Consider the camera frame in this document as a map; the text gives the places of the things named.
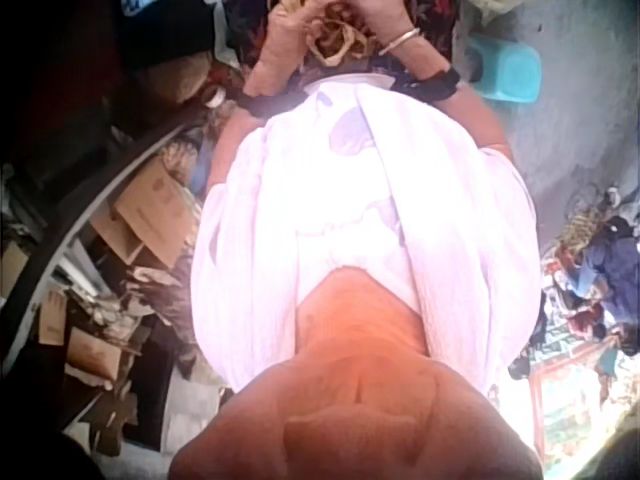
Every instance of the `blue clothing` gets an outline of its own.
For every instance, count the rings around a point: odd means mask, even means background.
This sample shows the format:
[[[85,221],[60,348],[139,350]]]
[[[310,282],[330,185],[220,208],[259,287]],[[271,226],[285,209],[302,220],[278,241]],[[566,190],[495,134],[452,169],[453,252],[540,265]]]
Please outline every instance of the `blue clothing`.
[[[609,290],[602,306],[616,323],[638,324],[640,252],[635,238],[620,238],[587,247],[582,266],[567,274],[569,283],[580,296],[587,294],[597,277],[603,277]]]
[[[616,347],[607,348],[598,359],[598,367],[609,377],[616,376],[616,360],[619,350]]]

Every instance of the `skin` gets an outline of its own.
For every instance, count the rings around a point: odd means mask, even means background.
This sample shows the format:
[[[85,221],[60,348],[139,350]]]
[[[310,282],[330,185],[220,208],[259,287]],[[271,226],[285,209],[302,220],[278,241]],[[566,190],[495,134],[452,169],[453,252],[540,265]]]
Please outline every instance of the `skin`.
[[[266,53],[245,93],[282,91],[326,3],[308,0],[287,28],[280,23],[287,17],[272,12]],[[413,28],[402,0],[351,3],[383,44]],[[410,42],[392,53],[418,78],[448,68],[433,47]],[[279,56],[278,44],[293,45],[288,57]],[[478,146],[510,158],[497,120],[471,90],[463,86],[438,108],[459,119]],[[465,118],[469,112],[474,119]],[[216,149],[211,186],[226,180],[238,145],[261,125],[248,112],[234,114]],[[235,395],[176,455],[169,478],[542,478],[535,454],[486,398],[428,352],[419,315],[363,270],[335,270],[297,309],[296,355]]]

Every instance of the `white shirt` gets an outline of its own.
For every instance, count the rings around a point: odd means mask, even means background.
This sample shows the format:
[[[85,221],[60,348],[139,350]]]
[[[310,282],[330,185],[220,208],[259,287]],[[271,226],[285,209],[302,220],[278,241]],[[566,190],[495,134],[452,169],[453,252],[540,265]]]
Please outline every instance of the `white shirt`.
[[[535,213],[500,153],[438,110],[326,81],[242,143],[210,192],[192,270],[196,338],[238,391],[295,352],[295,307],[364,268],[423,315],[429,351],[486,392],[531,334]]]

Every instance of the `red cloth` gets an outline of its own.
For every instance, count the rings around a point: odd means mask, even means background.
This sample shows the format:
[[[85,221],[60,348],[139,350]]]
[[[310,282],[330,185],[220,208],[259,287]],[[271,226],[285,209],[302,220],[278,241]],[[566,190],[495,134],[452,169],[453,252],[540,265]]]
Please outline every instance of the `red cloth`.
[[[569,329],[573,333],[587,333],[587,327],[593,326],[600,321],[604,315],[604,309],[599,303],[595,304],[591,309],[576,313],[573,317],[570,317]]]

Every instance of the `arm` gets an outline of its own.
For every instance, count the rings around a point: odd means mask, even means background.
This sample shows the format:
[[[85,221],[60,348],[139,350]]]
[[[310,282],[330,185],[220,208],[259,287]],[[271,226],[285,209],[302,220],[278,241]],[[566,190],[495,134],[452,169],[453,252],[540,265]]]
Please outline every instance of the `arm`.
[[[280,85],[280,81],[275,80],[275,78],[269,74],[268,69],[263,64],[258,62],[251,71],[243,91],[249,96],[276,95],[284,88],[286,81]],[[263,127],[264,124],[264,120],[253,117],[243,108],[236,108],[218,139],[216,150],[213,154],[207,191],[211,190],[214,185],[227,181],[227,175],[231,170],[231,165],[236,158],[240,144],[247,135],[257,128]]]
[[[273,96],[285,90],[289,78],[302,64],[308,50],[311,24],[324,15],[331,0],[308,0],[295,12],[288,12],[280,3],[269,14],[269,26],[260,59],[244,85],[244,93],[251,97]],[[229,119],[213,155],[207,190],[227,181],[227,175],[242,141],[264,120],[238,108]]]
[[[382,45],[389,45],[414,28],[403,0],[347,1],[364,17]],[[422,37],[413,37],[390,53],[418,80],[426,80],[451,67],[449,61]],[[513,161],[502,125],[471,87],[466,84],[458,85],[457,93],[434,106],[462,125],[478,148],[493,148]]]
[[[418,80],[426,80],[451,67],[447,59],[422,37],[406,41],[391,53]],[[462,125],[478,148],[490,147],[513,161],[513,153],[500,121],[469,85],[460,83],[452,97],[434,103],[434,107]]]

